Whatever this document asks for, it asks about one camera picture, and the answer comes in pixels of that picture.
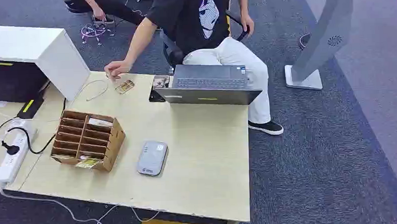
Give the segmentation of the person's right hand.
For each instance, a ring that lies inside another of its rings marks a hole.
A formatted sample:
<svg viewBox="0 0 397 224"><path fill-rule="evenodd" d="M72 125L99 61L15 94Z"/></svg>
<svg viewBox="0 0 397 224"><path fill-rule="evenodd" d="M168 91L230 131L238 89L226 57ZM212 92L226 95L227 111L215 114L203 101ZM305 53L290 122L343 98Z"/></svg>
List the person's right hand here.
<svg viewBox="0 0 397 224"><path fill-rule="evenodd" d="M112 81L119 80L122 74L130 71L132 65L126 60L113 61L104 67L107 78Z"/></svg>

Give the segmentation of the person's left hand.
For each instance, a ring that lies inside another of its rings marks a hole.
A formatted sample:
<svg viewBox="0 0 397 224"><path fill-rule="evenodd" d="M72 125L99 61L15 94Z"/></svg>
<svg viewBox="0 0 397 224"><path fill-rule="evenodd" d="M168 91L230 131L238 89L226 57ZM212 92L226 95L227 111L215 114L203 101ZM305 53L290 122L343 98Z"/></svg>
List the person's left hand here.
<svg viewBox="0 0 397 224"><path fill-rule="evenodd" d="M244 32L251 36L255 29L255 24L248 12L241 12L241 24Z"/></svg>

